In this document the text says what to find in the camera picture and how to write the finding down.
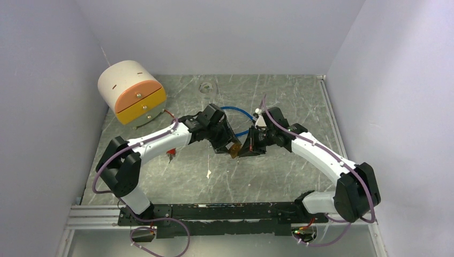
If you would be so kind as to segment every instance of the purple cable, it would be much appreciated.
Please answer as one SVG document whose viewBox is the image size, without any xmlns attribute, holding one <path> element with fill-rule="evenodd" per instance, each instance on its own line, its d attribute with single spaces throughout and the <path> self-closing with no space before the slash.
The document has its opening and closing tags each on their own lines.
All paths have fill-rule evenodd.
<svg viewBox="0 0 454 257">
<path fill-rule="evenodd" d="M 177 220 L 177 219 L 175 219 L 175 218 L 154 218 L 154 219 L 152 219 L 152 220 L 144 220 L 144 219 L 138 218 L 138 217 L 135 215 L 135 213 L 129 208 L 129 206 L 128 206 L 127 208 L 128 208 L 129 211 L 131 212 L 132 216 L 133 216 L 136 220 L 141 221 L 141 222 L 174 221 L 174 222 L 180 224 L 180 225 L 186 230 L 186 233 L 187 233 L 187 244 L 186 244 L 186 247 L 184 248 L 184 250 L 183 250 L 180 254 L 176 255 L 175 257 L 181 257 L 181 256 L 183 256 L 183 254 L 186 253 L 187 249 L 189 248 L 189 244 L 190 244 L 190 242 L 191 242 L 191 234 L 189 233 L 189 229 L 187 228 L 187 226 L 186 226 L 183 222 L 181 222 L 181 221 L 179 221 L 179 220 Z M 161 255 L 159 255 L 159 254 L 157 254 L 157 253 L 154 253 L 154 252 L 150 251 L 149 249 L 147 249 L 147 248 L 145 248 L 145 247 L 142 247 L 141 245 L 139 245 L 139 244 L 137 244 L 136 242 L 134 242 L 134 240 L 133 240 L 133 238 L 132 238 L 132 234 L 133 234 L 134 232 L 136 232 L 137 230 L 149 230 L 149 231 L 154 231 L 154 229 L 149 228 L 149 227 L 146 227 L 146 226 L 140 226 L 140 227 L 134 229 L 133 231 L 131 231 L 131 234 L 130 234 L 130 236 L 129 236 L 129 239 L 131 240 L 131 244 L 134 245 L 135 247 L 139 248 L 139 249 L 144 250 L 145 252 L 147 252 L 147 253 L 149 253 L 149 254 L 151 254 L 151 255 L 156 256 L 156 257 L 164 257 L 164 256 L 161 256 Z"/>
<path fill-rule="evenodd" d="M 148 142 L 151 142 L 153 140 L 156 140 L 156 139 L 159 139 L 161 137 L 164 137 L 170 133 L 172 133 L 171 131 L 172 130 L 175 130 L 177 127 L 178 127 L 178 118 L 175 118 L 173 119 L 174 121 L 174 124 L 173 124 L 173 127 L 170 129 L 170 130 L 167 130 L 166 132 L 160 134 L 160 135 L 157 135 L 155 137 L 152 137 L 152 138 L 149 138 L 149 139 L 146 139 L 142 142 L 138 142 L 138 143 L 135 143 L 131 146 L 128 146 L 118 152 L 116 152 L 114 155 L 112 155 L 109 159 L 107 159 L 107 161 L 100 167 L 99 171 L 96 173 L 95 175 L 95 179 L 93 180 L 93 184 L 92 184 L 92 190 L 95 194 L 106 194 L 106 193 L 112 193 L 112 191 L 110 190 L 105 190 L 105 191 L 98 191 L 96 189 L 96 183 L 98 182 L 98 179 L 99 177 L 101 176 L 102 172 L 105 170 L 105 168 L 107 167 L 107 165 L 109 165 L 113 160 L 115 160 L 115 158 L 119 157 L 121 154 L 123 154 L 124 152 L 128 151 L 128 150 L 131 150 L 135 147 L 138 147 L 140 146 L 141 143 L 148 143 Z"/>
<path fill-rule="evenodd" d="M 269 119 L 271 120 L 271 122 L 273 122 L 274 125 L 276 125 L 279 129 L 281 129 L 282 131 L 294 136 L 294 137 L 297 137 L 301 140 L 304 140 L 310 144 L 313 144 L 314 142 L 309 139 L 309 138 L 305 138 L 305 137 L 302 137 L 294 132 L 291 132 L 291 131 L 288 131 L 286 128 L 284 128 L 283 126 L 280 126 L 279 123 L 277 123 L 273 118 L 272 116 L 270 115 L 270 113 L 268 112 L 268 108 L 266 107 L 266 97 L 267 95 L 265 94 L 265 96 L 263 96 L 263 99 L 262 99 L 262 103 L 260 104 L 261 107 L 263 107 L 265 109 L 265 112 L 266 114 L 268 115 Z M 319 144 L 319 143 L 315 143 L 315 145 L 317 147 L 319 147 L 320 149 L 324 150 L 325 152 L 327 152 L 329 155 L 331 155 L 337 162 L 341 162 L 342 160 L 337 157 L 329 148 Z M 358 175 L 358 173 L 356 171 L 354 171 L 350 166 L 348 166 L 346 163 L 344 163 L 343 165 L 344 168 L 348 169 L 349 172 L 351 172 L 355 177 L 356 179 L 359 181 L 359 183 L 361 184 L 362 188 L 364 189 L 364 192 L 366 193 L 366 198 L 367 198 L 367 201 L 369 202 L 369 209 L 370 209 L 370 215 L 371 215 L 371 218 L 370 220 L 366 220 L 365 218 L 361 217 L 360 219 L 367 222 L 367 223 L 374 223 L 375 222 L 375 210 L 374 210 L 374 204 L 373 204 L 373 201 L 372 201 L 372 196 L 370 195 L 370 192 L 369 192 L 369 189 L 367 188 L 367 185 L 366 183 L 364 182 L 364 180 Z"/>
<path fill-rule="evenodd" d="M 345 221 L 345 220 L 336 220 L 334 218 L 331 218 L 330 216 L 328 216 L 328 214 L 325 213 L 325 217 L 327 219 L 329 219 L 330 221 L 333 221 L 333 222 L 337 222 L 337 223 L 347 223 L 348 221 Z"/>
<path fill-rule="evenodd" d="M 345 226 L 344 231 L 342 231 L 342 233 L 340 233 L 340 235 L 336 239 L 334 239 L 333 241 L 331 241 L 329 243 L 325 243 L 325 244 L 308 244 L 307 246 L 310 246 L 310 247 L 325 247 L 325 246 L 333 245 L 333 244 L 337 243 L 345 235 L 345 233 L 347 233 L 347 231 L 349 230 L 351 225 L 352 225 L 352 223 L 348 223 L 347 226 Z"/>
</svg>

